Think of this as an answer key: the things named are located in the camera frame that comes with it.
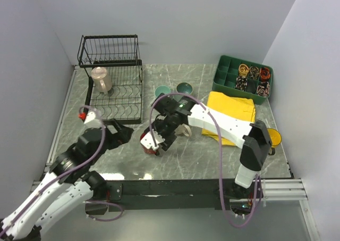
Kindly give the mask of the white floral mug green interior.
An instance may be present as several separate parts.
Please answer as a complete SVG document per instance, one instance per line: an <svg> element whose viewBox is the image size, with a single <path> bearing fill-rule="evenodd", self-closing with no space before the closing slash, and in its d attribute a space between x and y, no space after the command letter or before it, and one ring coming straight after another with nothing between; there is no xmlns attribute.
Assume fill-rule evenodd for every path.
<svg viewBox="0 0 340 241"><path fill-rule="evenodd" d="M191 128L188 125L181 124L175 129L175 135L177 135L177 136L183 135L183 136L186 136L186 137L190 137L190 136L192 136L192 131L191 131Z"/></svg>

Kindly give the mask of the red mug white squiggles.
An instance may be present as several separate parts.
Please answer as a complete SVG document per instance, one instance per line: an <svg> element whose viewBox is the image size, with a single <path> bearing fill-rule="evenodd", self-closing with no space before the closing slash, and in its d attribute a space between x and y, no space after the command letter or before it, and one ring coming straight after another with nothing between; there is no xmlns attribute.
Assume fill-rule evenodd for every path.
<svg viewBox="0 0 340 241"><path fill-rule="evenodd" d="M141 136L140 136L140 142L143 140L144 136L146 135L146 133L142 133ZM155 156L160 156L160 153L159 153L159 150L152 150L152 149L147 149L146 147L144 147L143 145L142 146L142 149L143 151L146 153L146 154L149 154L149 155L155 155Z"/></svg>

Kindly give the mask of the pink mug purple interior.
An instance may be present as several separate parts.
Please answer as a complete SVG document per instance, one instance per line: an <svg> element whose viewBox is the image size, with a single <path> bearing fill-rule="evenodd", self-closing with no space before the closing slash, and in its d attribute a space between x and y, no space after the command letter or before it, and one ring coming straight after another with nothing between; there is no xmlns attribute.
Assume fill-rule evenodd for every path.
<svg viewBox="0 0 340 241"><path fill-rule="evenodd" d="M105 67L96 67L91 70L91 78L100 93L110 96L113 85L108 70Z"/></svg>

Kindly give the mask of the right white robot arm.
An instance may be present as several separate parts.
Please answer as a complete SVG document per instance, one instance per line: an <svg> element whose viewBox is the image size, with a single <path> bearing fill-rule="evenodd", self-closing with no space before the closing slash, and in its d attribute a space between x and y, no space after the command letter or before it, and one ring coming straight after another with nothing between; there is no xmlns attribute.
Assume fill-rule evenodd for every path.
<svg viewBox="0 0 340 241"><path fill-rule="evenodd" d="M180 100L171 94L160 94L151 109L164 119L150 120L140 144L154 154L164 151L176 140L175 130L182 124L206 129L226 138L241 149L240 167L234 179L233 191L237 197L246 197L251 185L269 155L272 141L263 121L243 121L209 108L191 95L180 93Z"/></svg>

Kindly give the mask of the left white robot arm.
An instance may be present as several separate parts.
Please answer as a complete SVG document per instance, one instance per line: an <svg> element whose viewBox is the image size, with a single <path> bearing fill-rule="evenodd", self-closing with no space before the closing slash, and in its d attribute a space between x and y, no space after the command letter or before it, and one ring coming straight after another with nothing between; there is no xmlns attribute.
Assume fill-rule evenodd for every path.
<svg viewBox="0 0 340 241"><path fill-rule="evenodd" d="M90 167L106 152L130 141L133 129L111 119L112 133L100 120L87 129L51 165L39 186L9 216L1 220L2 240L40 240L54 223L84 201L103 204L106 180Z"/></svg>

